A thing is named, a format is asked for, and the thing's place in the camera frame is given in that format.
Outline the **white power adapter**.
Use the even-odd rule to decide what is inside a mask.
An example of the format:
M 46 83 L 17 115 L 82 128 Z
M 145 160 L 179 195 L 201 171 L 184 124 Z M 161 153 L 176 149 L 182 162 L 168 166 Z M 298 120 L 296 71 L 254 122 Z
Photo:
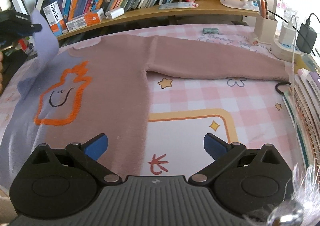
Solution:
M 281 26 L 280 30 L 280 35 L 279 35 L 279 43 L 286 45 L 286 46 L 291 46 L 293 45 L 294 39 L 296 35 L 296 30 L 293 28 L 293 23 L 288 22 L 288 23 L 283 23 Z

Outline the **pink cartoon checkered table mat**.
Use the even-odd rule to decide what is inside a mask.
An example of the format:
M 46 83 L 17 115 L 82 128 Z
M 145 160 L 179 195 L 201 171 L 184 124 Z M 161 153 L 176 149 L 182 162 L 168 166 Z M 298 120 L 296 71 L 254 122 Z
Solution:
M 70 143 L 63 148 L 41 143 L 9 188 L 17 212 L 11 224 L 316 225 L 319 222 L 315 167 L 309 166 L 305 174 L 289 168 L 271 144 L 260 149 L 247 148 L 236 167 L 209 185 L 189 183 L 190 176 L 214 162 L 204 150 L 204 137 L 208 133 L 229 144 L 239 142 L 233 118 L 221 108 L 149 113 L 140 173 L 121 176 L 111 170 L 123 181 L 117 185 L 104 185 L 81 168 L 65 150 Z M 84 144 L 90 139 L 75 143 Z M 107 155 L 108 148 L 102 157 Z

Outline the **beige pen holder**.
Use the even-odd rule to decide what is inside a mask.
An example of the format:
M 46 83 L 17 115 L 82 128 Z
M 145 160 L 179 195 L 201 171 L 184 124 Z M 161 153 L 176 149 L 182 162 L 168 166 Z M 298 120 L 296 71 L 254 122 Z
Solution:
M 258 15 L 255 22 L 254 34 L 261 43 L 272 44 L 278 22 Z

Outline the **wooden bookshelf board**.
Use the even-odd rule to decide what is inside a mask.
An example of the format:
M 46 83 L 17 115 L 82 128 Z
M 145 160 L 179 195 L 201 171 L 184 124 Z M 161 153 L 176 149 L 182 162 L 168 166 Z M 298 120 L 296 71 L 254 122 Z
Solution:
M 246 15 L 251 17 L 257 17 L 258 12 L 249 11 L 245 9 L 230 8 L 221 4 L 218 0 L 202 0 L 196 2 L 199 6 L 197 8 L 179 8 L 179 9 L 159 9 L 159 6 L 153 6 L 150 8 L 136 9 L 126 12 L 124 15 L 115 19 L 104 19 L 97 24 L 79 28 L 75 31 L 68 32 L 66 34 L 57 37 L 57 40 L 63 40 L 72 37 L 77 34 L 81 34 L 87 31 L 95 30 L 98 28 L 112 26 L 116 24 L 122 24 L 131 21 L 145 20 L 149 18 L 168 17 L 168 16 L 186 16 L 186 15 L 205 15 L 205 14 L 217 14 L 217 15 Z

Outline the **green eraser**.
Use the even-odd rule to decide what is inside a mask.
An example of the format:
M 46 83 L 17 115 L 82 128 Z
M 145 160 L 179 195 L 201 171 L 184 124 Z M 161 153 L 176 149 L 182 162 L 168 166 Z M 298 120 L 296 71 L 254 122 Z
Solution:
M 203 28 L 203 34 L 219 34 L 220 31 L 218 28 Z

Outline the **pink and purple knit sweater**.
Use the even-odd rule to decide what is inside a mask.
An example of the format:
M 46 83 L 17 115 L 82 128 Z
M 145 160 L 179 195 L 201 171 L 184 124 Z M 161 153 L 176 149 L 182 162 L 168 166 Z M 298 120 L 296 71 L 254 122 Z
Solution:
M 39 12 L 37 58 L 18 83 L 20 100 L 1 140 L 1 186 L 10 188 L 35 147 L 63 148 L 104 133 L 115 173 L 138 175 L 150 109 L 147 74 L 215 80 L 288 81 L 282 61 L 245 48 L 163 36 L 104 36 L 92 46 L 59 52 Z

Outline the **white and orange Obrite box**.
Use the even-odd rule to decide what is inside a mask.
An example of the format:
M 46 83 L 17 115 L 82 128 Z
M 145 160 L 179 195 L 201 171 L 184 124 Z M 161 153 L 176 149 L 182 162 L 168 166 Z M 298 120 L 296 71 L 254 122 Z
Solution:
M 53 34 L 58 37 L 68 32 L 63 15 L 57 1 L 43 8 L 44 15 L 48 21 Z

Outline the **stack of notebooks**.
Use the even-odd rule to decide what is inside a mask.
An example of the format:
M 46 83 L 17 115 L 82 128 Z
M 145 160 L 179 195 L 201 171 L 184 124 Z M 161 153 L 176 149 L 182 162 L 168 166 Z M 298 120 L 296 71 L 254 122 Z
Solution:
M 296 126 L 305 167 L 319 167 L 319 73 L 299 69 L 283 100 Z

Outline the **white power strip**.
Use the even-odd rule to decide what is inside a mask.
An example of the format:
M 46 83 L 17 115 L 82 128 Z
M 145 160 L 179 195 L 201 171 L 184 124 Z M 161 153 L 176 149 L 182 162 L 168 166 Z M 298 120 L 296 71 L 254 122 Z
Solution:
M 271 47 L 268 49 L 268 52 L 274 55 L 279 60 L 283 60 L 286 62 L 292 62 L 292 55 L 294 55 L 295 63 L 304 54 L 304 52 L 301 52 L 298 47 L 295 48 L 295 53 L 293 53 L 292 45 L 281 44 L 277 38 L 273 40 Z

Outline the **black power adapter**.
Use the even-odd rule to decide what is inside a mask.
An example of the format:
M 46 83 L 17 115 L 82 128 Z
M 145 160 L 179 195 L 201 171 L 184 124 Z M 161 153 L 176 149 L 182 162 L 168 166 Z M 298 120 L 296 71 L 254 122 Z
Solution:
M 309 25 L 301 24 L 296 40 L 300 52 L 310 54 L 317 39 L 317 33 Z

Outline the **white charger block on shelf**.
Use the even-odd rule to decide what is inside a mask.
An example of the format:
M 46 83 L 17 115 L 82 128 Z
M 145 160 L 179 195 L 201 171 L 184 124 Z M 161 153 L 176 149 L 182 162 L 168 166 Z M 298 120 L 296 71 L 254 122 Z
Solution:
M 116 19 L 122 15 L 124 15 L 124 9 L 122 7 L 117 7 L 117 8 L 114 8 L 110 11 L 107 11 L 105 13 L 105 18 L 108 19 L 108 20 L 113 20 L 113 19 Z

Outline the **blue white pamphlet on shelf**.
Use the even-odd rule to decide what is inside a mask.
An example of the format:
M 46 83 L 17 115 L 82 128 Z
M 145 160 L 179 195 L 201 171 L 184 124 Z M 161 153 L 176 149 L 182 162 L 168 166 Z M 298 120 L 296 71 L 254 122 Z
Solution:
M 159 6 L 160 10 L 163 9 L 186 9 L 186 8 L 198 8 L 198 4 L 194 2 L 174 2 L 174 3 L 168 3 L 168 4 L 161 4 Z

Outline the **orange toothpaste box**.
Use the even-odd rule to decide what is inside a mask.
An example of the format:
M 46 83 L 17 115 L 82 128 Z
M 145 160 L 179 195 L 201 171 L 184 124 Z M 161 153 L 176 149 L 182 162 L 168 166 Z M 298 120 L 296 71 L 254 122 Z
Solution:
M 69 32 L 78 30 L 83 27 L 88 27 L 94 24 L 100 23 L 105 17 L 104 10 L 102 8 L 95 11 L 88 12 L 86 14 L 75 17 L 71 21 L 66 23 L 67 30 Z

